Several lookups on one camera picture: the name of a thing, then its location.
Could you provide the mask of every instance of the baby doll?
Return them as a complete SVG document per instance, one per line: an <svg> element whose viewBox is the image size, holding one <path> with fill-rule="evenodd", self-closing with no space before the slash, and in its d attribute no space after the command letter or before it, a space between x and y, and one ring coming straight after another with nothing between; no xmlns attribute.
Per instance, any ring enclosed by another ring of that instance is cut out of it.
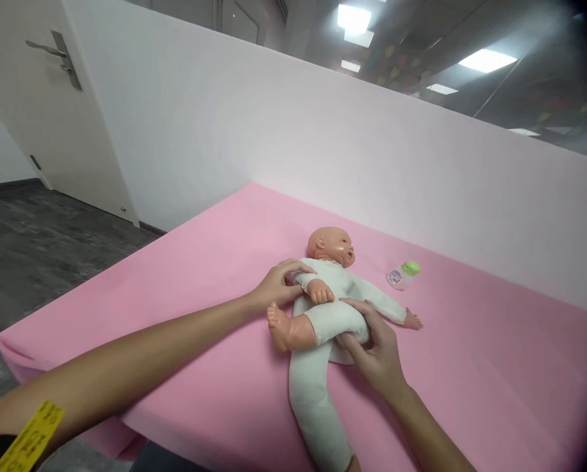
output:
<svg viewBox="0 0 587 472"><path fill-rule="evenodd" d="M409 309L375 285L346 270L354 262L354 249L348 233L336 227L317 229L309 238L311 258L301 261L317 274L296 273L309 297L299 297L289 318L276 304L267 310L274 346L293 351L289 370L290 401L309 451L321 472L354 470L356 462L328 390L328 361L352 364L348 351L333 338L352 332L360 343L369 340L365 319L355 308L340 302L351 297L369 300L378 312L395 323L412 329L422 323Z"/></svg>

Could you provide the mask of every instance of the white onesie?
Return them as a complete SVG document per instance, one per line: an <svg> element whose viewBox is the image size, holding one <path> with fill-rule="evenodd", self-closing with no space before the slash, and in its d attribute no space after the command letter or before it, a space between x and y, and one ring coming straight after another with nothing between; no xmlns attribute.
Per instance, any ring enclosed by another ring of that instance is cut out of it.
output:
<svg viewBox="0 0 587 472"><path fill-rule="evenodd" d="M333 341L336 335L352 332L360 343L364 343L369 339L369 330L363 315L339 299L370 300L378 312L399 325L407 314L393 298L341 264L317 259L301 261L313 268L317 275L298 272L292 281L299 283L306 292L309 282L322 279L331 288L335 301L314 305L309 297L301 296L293 305L294 316L307 314L315 330L318 347L292 352L290 402L318 469L321 472L345 472L352 458L352 448L328 397L326 370L329 360L352 364L348 351Z"/></svg>

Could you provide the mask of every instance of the yellow wristband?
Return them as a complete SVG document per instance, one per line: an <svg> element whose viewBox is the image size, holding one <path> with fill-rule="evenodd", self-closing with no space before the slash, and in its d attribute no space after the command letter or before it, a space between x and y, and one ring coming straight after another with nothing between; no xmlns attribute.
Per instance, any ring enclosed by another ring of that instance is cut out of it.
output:
<svg viewBox="0 0 587 472"><path fill-rule="evenodd" d="M62 408L48 400L45 401L3 454L0 459L0 472L31 471L47 447L49 439L55 434L63 416Z"/></svg>

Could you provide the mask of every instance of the wall baseboard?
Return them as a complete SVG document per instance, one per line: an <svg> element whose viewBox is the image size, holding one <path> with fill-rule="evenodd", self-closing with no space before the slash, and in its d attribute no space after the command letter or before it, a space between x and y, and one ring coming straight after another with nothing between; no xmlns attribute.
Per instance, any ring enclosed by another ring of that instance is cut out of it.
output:
<svg viewBox="0 0 587 472"><path fill-rule="evenodd" d="M147 223L143 223L142 221L139 221L138 223L141 225L141 228L149 231L150 233L154 233L155 235L164 236L167 234L166 231L163 231L162 229L155 226L148 225Z"/></svg>
<svg viewBox="0 0 587 472"><path fill-rule="evenodd" d="M44 187L39 178L13 180L11 182L0 183L0 193L8 193L16 190L25 190L29 188Z"/></svg>

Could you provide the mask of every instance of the door handle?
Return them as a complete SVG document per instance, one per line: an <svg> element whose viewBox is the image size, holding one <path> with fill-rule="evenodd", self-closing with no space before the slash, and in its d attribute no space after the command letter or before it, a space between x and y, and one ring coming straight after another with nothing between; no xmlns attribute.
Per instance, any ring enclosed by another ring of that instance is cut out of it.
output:
<svg viewBox="0 0 587 472"><path fill-rule="evenodd" d="M55 48L49 47L49 46L44 46L44 45L40 45L37 43L33 43L32 41L28 41L27 39L25 40L25 44L29 47L33 47L36 49L42 49L43 51L48 52L49 54L53 54L54 56L58 56L58 57L66 57L66 54L64 54L62 51L57 50Z"/></svg>
<svg viewBox="0 0 587 472"><path fill-rule="evenodd" d="M71 56L69 55L69 50L66 47L66 43L64 42L64 38L62 37L61 33L57 31L51 31L53 35L53 40L56 42L56 48L52 48L51 46L40 45L34 43L33 41L25 40L25 44L29 47L33 47L36 49L42 49L49 54L53 54L54 56L62 58L62 64L60 64L60 69L65 71L69 75L69 79L71 80L71 85L75 87L77 90L82 91L82 85L79 82L79 78L77 76L77 72L75 72L75 66L73 65L73 61L71 61Z"/></svg>

